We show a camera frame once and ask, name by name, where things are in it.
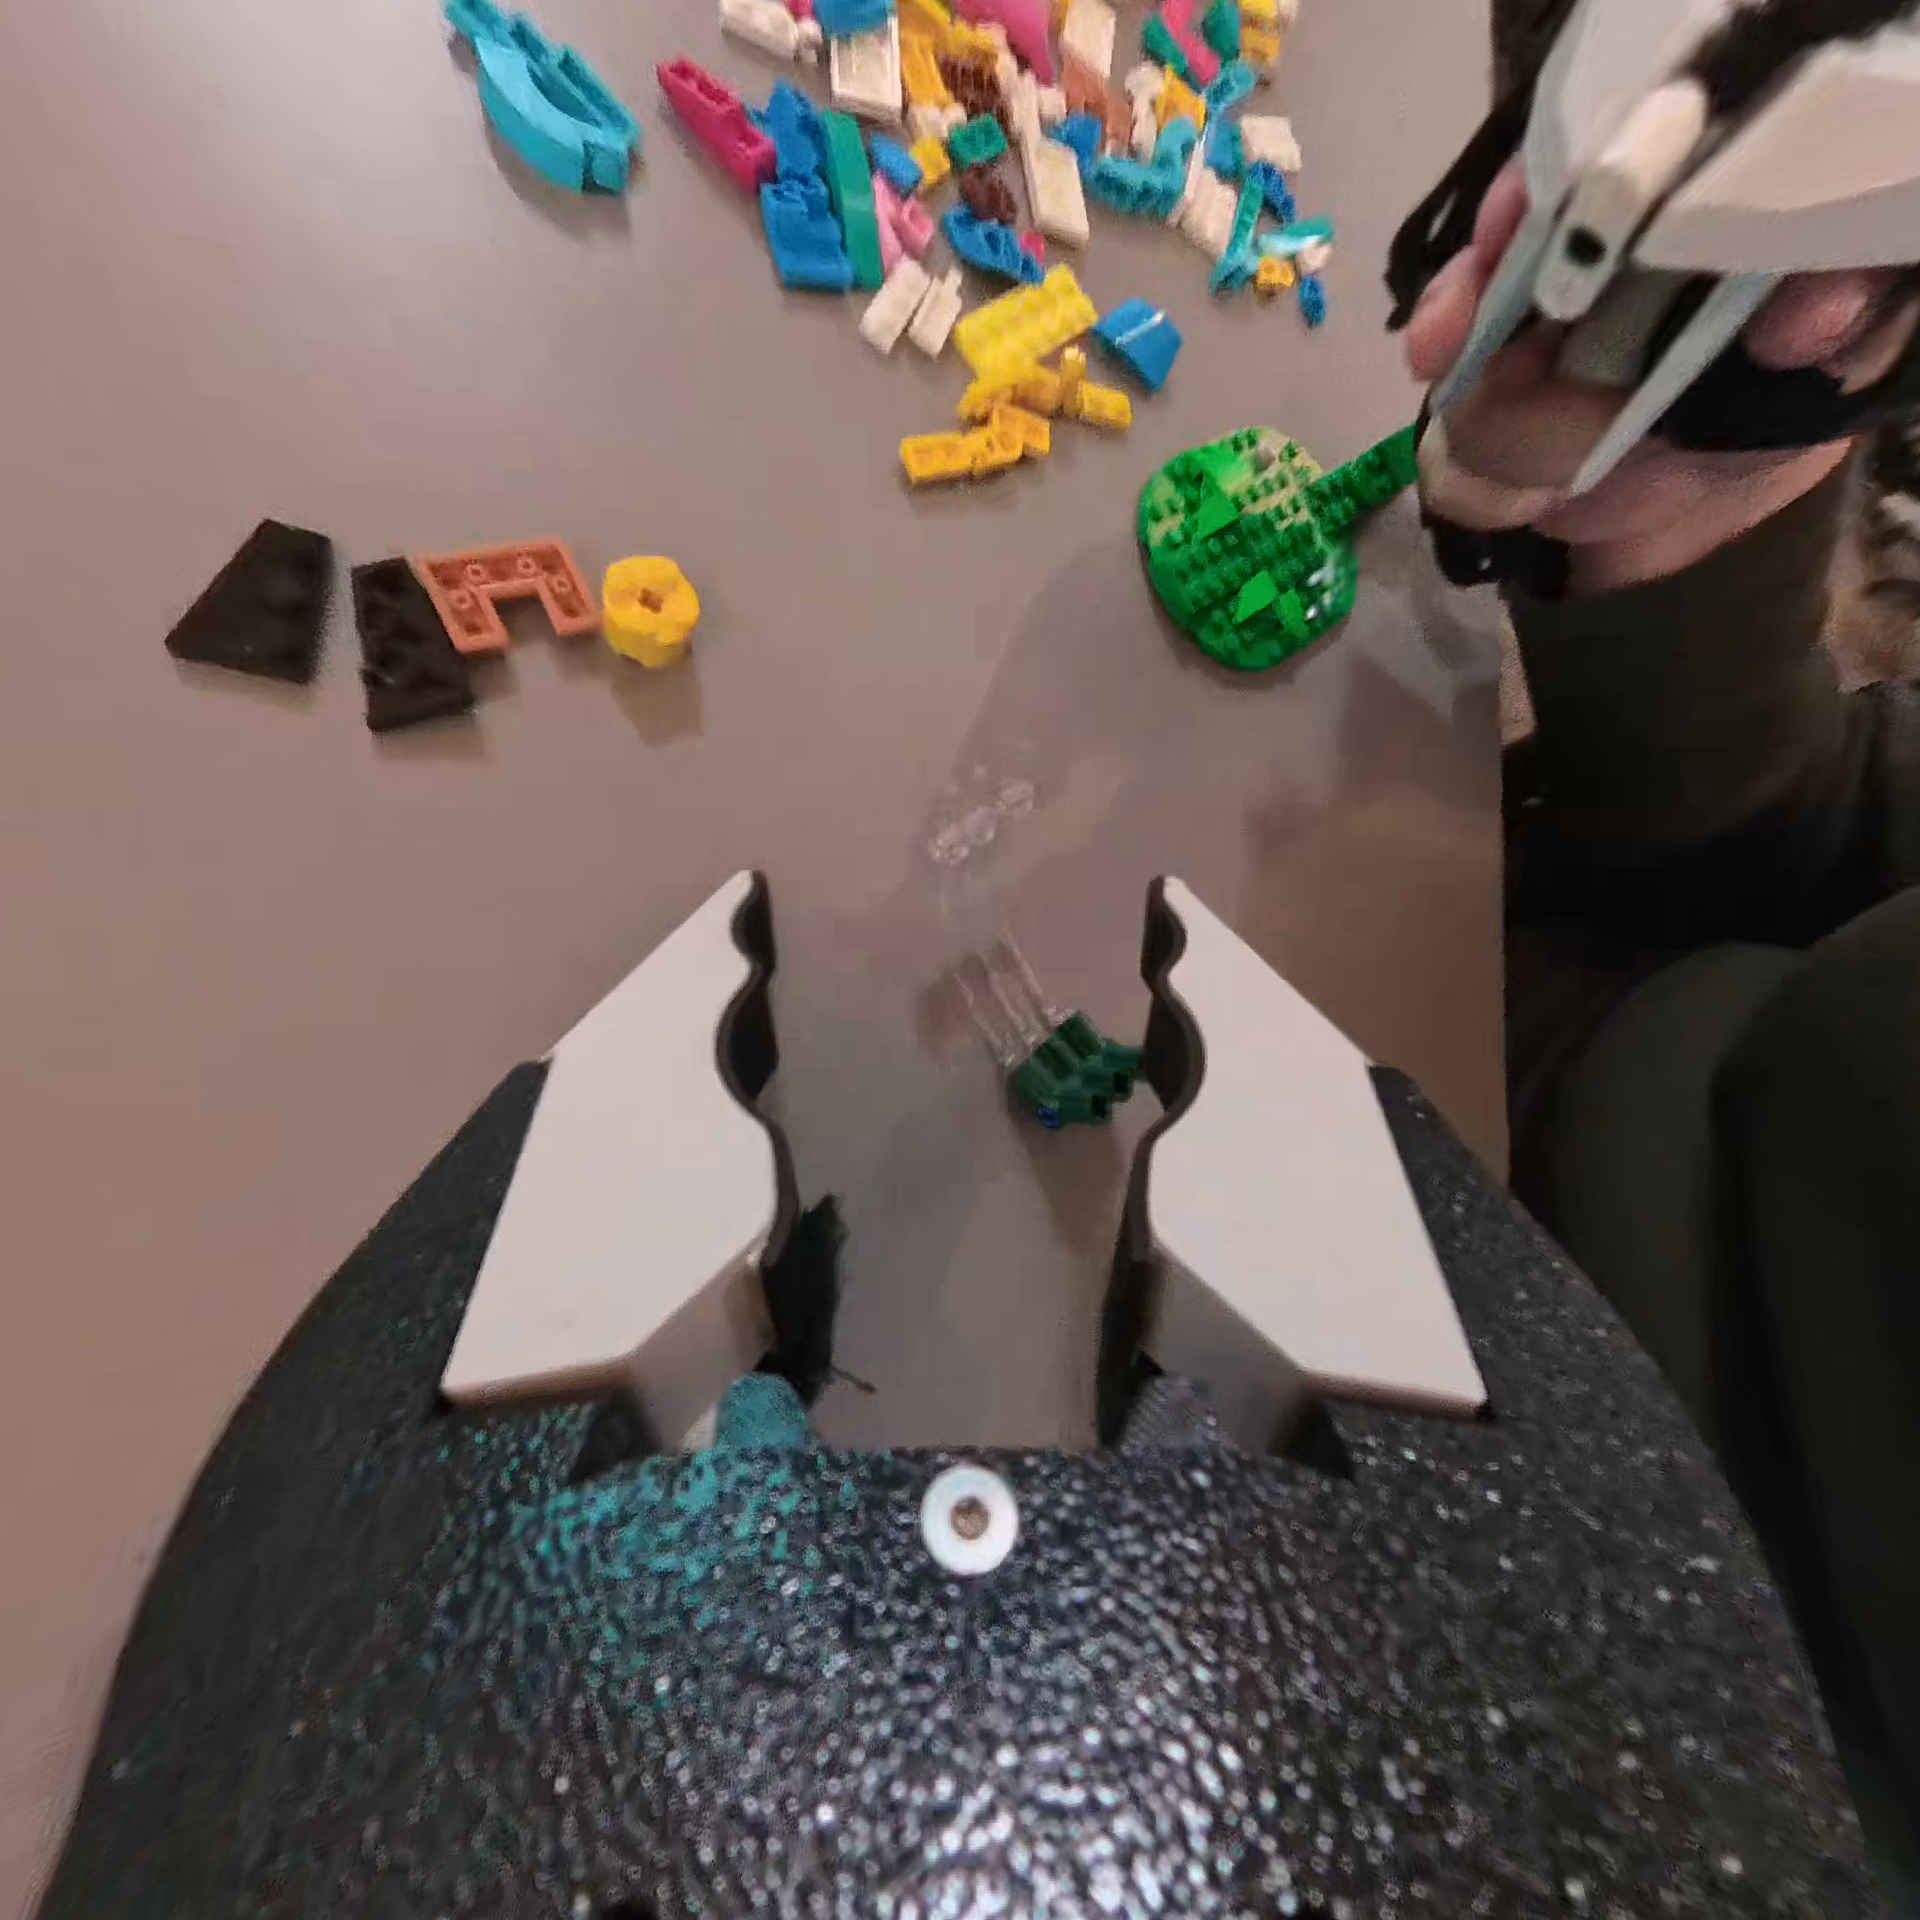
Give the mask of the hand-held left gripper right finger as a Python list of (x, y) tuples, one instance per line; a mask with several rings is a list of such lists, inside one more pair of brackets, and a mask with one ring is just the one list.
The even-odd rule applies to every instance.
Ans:
[(1228, 1443), (1331, 1404), (1475, 1422), (1491, 1398), (1370, 1056), (1178, 876), (1147, 888), (1143, 1081), (1102, 1309), (1102, 1445), (1154, 1380)]

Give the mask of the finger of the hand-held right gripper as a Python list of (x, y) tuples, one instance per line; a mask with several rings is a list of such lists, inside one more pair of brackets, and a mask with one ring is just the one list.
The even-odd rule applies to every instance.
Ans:
[[(1520, 143), (1526, 216), (1499, 274), (1484, 290), (1463, 355), (1429, 391), (1432, 422), (1477, 387), (1488, 360), (1526, 321), (1544, 321), (1532, 304), (1532, 290), (1573, 184), (1649, 90), (1670, 78), (1699, 78), (1708, 90), (1695, 62), (1727, 17), (1727, 3), (1581, 3), (1573, 10), (1539, 70)], [(1708, 133), (1688, 178), (1641, 228), (1595, 305), (1583, 320), (1560, 325), (1602, 320), (1626, 290), (1622, 313), (1605, 329), (1605, 341), (1617, 349), (1645, 342), (1645, 334), (1633, 334), (1626, 325), (1653, 313), (1645, 294), (1649, 278), (1708, 281), (1688, 325), (1657, 360), (1645, 365), (1613, 438), (1645, 438), (1654, 430), (1668, 438), (1729, 432), (1729, 379), (1715, 373), (1729, 349), (1729, 211), (1708, 195), (1727, 143), (1720, 121), (1712, 98)]]
[[(1708, 195), (1729, 211), (1729, 349), (1715, 373), (1729, 379), (1729, 432), (1670, 440), (1695, 447), (1786, 447), (1839, 438), (1842, 423), (1813, 423), (1813, 412), (1842, 396), (1818, 380), (1791, 388), (1786, 376), (1768, 388), (1759, 373), (1739, 365), (1739, 342), (1791, 277), (1918, 262), (1918, 62), (1803, 60), (1748, 116), (1721, 112), (1720, 131), (1727, 143)], [(1649, 278), (1645, 294), (1653, 313), (1626, 325), (1645, 342), (1617, 349), (1605, 341), (1605, 329), (1622, 313), (1629, 293), (1619, 290), (1613, 310), (1573, 328), (1581, 379), (1630, 371), (1637, 388), (1645, 365), (1668, 349), (1705, 293), (1705, 278)], [(1614, 422), (1573, 479), (1574, 494), (1595, 489), (1649, 434), (1665, 434), (1613, 438)]]

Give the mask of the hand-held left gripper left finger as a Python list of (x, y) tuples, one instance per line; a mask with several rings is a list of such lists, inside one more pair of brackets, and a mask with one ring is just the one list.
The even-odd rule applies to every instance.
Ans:
[(551, 1048), (448, 1407), (617, 1402), (643, 1449), (688, 1449), (772, 1356), (764, 1270), (799, 1214), (759, 1108), (775, 966), (767, 880), (743, 869)]

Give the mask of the small white toy brick piece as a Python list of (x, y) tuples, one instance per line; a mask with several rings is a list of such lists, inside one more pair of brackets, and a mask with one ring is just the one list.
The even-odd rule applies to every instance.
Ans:
[(1583, 320), (1626, 265), (1654, 210), (1688, 178), (1712, 121), (1699, 78), (1649, 90), (1573, 184), (1532, 304), (1555, 325)]

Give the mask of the green brick with clear rods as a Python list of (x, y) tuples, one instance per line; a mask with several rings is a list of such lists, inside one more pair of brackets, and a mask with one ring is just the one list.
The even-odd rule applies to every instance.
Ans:
[(950, 987), (1011, 1095), (1048, 1131), (1102, 1125), (1141, 1084), (1146, 1046), (1056, 1003), (1008, 936), (962, 954)]

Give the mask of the person's right hand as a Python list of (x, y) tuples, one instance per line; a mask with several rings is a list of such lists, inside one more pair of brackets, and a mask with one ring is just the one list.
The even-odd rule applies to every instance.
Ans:
[[(1885, 305), (1896, 271), (1786, 278), (1744, 332), (1770, 371), (1818, 367), (1846, 388), (1881, 380), (1912, 310)], [(1842, 470), (1857, 440), (1799, 450), (1688, 450), (1645, 440), (1586, 494), (1573, 479), (1619, 408), (1613, 388), (1555, 376), (1538, 329), (1488, 360), (1418, 450), (1429, 511), (1475, 530), (1532, 527), (1573, 553), (1574, 595), (1685, 572)]]

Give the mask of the green brick base build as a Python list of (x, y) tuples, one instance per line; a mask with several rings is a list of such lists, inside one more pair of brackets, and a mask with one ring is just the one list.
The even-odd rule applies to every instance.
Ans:
[(1304, 654), (1351, 613), (1361, 530), (1416, 483), (1416, 442), (1408, 423), (1331, 470), (1276, 427), (1180, 450), (1138, 505), (1162, 611), (1236, 672)]

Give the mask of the person's dark trousers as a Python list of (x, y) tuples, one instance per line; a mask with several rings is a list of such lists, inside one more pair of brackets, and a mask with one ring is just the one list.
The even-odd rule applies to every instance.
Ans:
[(1918, 1871), (1918, 891), (1811, 946), (1573, 966), (1509, 1017), (1515, 1188), (1745, 1506)]

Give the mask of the pile of pastel toy bricks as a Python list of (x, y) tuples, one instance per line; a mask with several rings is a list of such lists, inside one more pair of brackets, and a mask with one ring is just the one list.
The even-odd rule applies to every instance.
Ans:
[(654, 82), (685, 147), (753, 203), (777, 285), (863, 294), (882, 356), (954, 355), (958, 423), (905, 438), (913, 489), (983, 483), (1059, 418), (1119, 434), (1182, 332), (1147, 297), (1098, 305), (1091, 215), (1166, 228), (1210, 294), (1327, 313), (1333, 223), (1299, 211), (1302, 147), (1256, 94), (1296, 3), (717, 3), (720, 35), (783, 74), (757, 104), (674, 54)]

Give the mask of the yellow round toy brick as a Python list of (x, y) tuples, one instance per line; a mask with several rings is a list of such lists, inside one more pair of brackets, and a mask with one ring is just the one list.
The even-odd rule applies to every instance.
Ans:
[(701, 592), (685, 569), (662, 556), (630, 556), (607, 566), (603, 641), (643, 668), (669, 668), (688, 656), (701, 625)]

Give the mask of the black wedge toy plate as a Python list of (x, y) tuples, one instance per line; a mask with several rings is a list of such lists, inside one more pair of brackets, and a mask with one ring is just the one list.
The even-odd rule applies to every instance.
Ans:
[(166, 633), (166, 651), (277, 683), (307, 687), (322, 659), (332, 542), (264, 518)]
[(436, 600), (405, 557), (350, 572), (368, 730), (381, 738), (464, 718), (476, 692)]

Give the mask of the orange angled toy plate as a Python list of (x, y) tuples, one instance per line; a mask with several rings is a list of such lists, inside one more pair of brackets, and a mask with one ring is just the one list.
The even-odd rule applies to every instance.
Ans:
[(448, 641), (461, 656), (490, 656), (513, 637), (507, 605), (537, 603), (555, 637), (595, 636), (598, 599), (571, 548), (559, 538), (493, 542), (470, 549), (409, 556)]

